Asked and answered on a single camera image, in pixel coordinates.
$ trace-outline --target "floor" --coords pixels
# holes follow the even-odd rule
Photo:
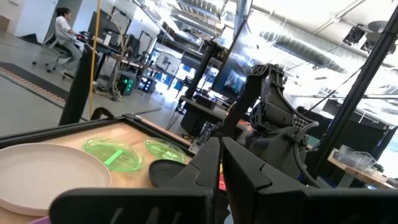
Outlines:
[[[54,54],[40,45],[35,45],[14,37],[11,34],[0,32],[0,62],[9,62],[47,80],[54,85],[69,90],[72,80],[62,80],[57,72],[47,73],[44,64],[55,60]],[[62,104],[49,102],[35,94],[32,90],[16,85],[5,78],[0,77],[0,136],[22,133],[43,128],[51,128],[58,125],[62,113]],[[125,113],[141,113],[143,111],[158,111],[142,114],[141,116],[151,120],[161,127],[166,127],[173,115],[177,102],[174,98],[166,98],[160,93],[151,95],[141,91],[134,91],[131,96],[124,97],[122,101],[111,101],[103,96],[94,95],[93,107],[104,107],[114,115]],[[83,117],[90,118],[88,102]],[[179,122],[170,130],[179,133]]]

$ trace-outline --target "metal pole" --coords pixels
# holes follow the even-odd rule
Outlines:
[[[88,44],[85,44],[75,78],[69,89],[67,102],[62,111],[59,126],[80,122],[90,92],[90,85],[92,84],[90,83],[92,56],[93,49]]]
[[[380,36],[375,48],[372,50],[370,56],[366,60],[361,73],[344,100],[341,109],[337,113],[335,119],[332,121],[332,124],[320,146],[320,154],[316,162],[314,162],[308,168],[308,172],[314,178],[319,175],[320,168],[323,163],[327,161],[330,153],[332,152],[334,143],[338,140],[341,130],[344,129],[349,117],[355,111],[358,103],[361,101],[366,89],[368,88],[376,72],[379,70],[379,67],[386,57],[391,45],[397,40],[397,33],[398,6],[392,13],[386,29]]]
[[[213,57],[213,55],[216,53],[218,49],[218,44],[214,43],[213,41],[211,42],[206,42],[206,52],[203,55],[203,58],[200,62],[200,66],[195,73],[195,76],[192,79],[191,84],[189,85],[187,91],[185,92],[185,97],[188,99],[191,99],[193,97],[193,94],[195,93],[195,90],[198,87],[199,81],[201,80],[201,77],[203,76],[207,65],[210,62],[210,59]]]

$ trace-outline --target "monitor screen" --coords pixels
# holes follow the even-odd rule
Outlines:
[[[258,48],[247,21],[243,21],[211,89],[229,98],[241,95],[250,69],[260,63],[253,58]]]

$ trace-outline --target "cable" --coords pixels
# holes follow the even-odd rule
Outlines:
[[[90,117],[93,115],[93,82],[94,82],[94,67],[95,67],[95,56],[96,56],[96,48],[97,48],[97,39],[98,39],[98,30],[100,29],[100,10],[101,10],[101,0],[97,1],[97,18],[95,24],[95,35],[94,35],[94,43],[93,43],[93,55],[91,58],[91,74],[90,74]]]
[[[313,107],[311,107],[308,111],[304,112],[303,114],[306,114],[316,108],[319,104],[321,104],[323,101],[325,101],[327,98],[329,98],[331,95],[335,94],[336,91],[342,87],[345,83],[347,83],[351,78],[353,78],[360,70],[362,70],[364,65],[362,65],[356,72],[354,72],[347,80],[345,80],[340,86],[338,86],[335,90],[333,90],[331,93],[329,93],[327,96],[325,96],[322,100],[320,100],[318,103],[316,103]]]
[[[318,188],[323,188],[321,185],[317,183],[317,181],[308,173],[306,168],[304,167],[301,159],[300,159],[300,154],[299,154],[299,144],[297,142],[294,143],[294,160],[296,161],[296,164],[298,168],[301,170],[301,173],[305,176],[305,178],[308,179],[308,181],[318,187]]]

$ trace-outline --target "floor mat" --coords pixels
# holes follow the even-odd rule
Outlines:
[[[68,98],[68,92],[64,89],[12,63],[0,62],[0,72],[3,72],[10,77],[14,77],[15,79],[30,85],[36,90],[56,100],[66,101]]]

